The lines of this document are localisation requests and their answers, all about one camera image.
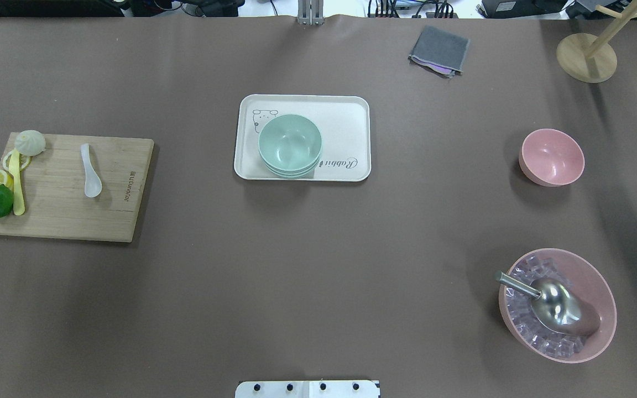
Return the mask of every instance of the mint green bowl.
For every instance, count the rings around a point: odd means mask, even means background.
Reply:
[[[278,116],[260,132],[262,161],[279,176],[308,174],[319,163],[322,146],[321,132],[303,116]]]

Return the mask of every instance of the cutting board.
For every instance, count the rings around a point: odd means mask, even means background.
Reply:
[[[2,156],[13,149],[11,133]],[[26,212],[0,218],[0,235],[131,242],[154,141],[142,138],[43,134],[46,151],[21,171]],[[86,197],[81,144],[90,144],[102,180]]]

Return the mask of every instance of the small pink bowl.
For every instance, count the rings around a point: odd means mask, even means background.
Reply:
[[[617,311],[614,295],[609,289],[609,285],[604,277],[594,268],[594,265],[571,252],[562,249],[538,249],[520,257],[515,264],[508,270],[507,274],[513,272],[513,268],[526,259],[529,255],[536,255],[538,259],[552,259],[556,264],[559,274],[563,275],[572,283],[570,291],[580,297],[582,300],[589,302],[601,315],[601,326],[599,330],[589,336],[584,343],[584,348],[569,358],[552,358],[547,356],[531,345],[529,345],[523,337],[515,329],[513,320],[508,314],[508,304],[505,298],[505,286],[500,286],[498,292],[498,304],[500,305],[500,315],[503,316],[505,325],[508,330],[515,336],[518,342],[522,343],[530,350],[544,356],[547,359],[562,363],[580,363],[592,360],[599,356],[600,353],[609,346],[616,332]]]
[[[571,184],[584,172],[584,153],[579,144],[558,129],[536,129],[520,148],[520,168],[541,186]]]

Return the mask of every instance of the gray cloth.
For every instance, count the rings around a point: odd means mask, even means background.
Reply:
[[[462,73],[470,39],[426,26],[412,48],[409,59],[430,70],[452,77]]]

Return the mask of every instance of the wooden stand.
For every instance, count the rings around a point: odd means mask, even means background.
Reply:
[[[616,71],[616,53],[608,43],[630,20],[637,18],[637,0],[622,13],[602,6],[596,6],[596,10],[616,19],[598,37],[576,33],[564,38],[557,46],[559,66],[573,78],[586,83],[601,83]]]

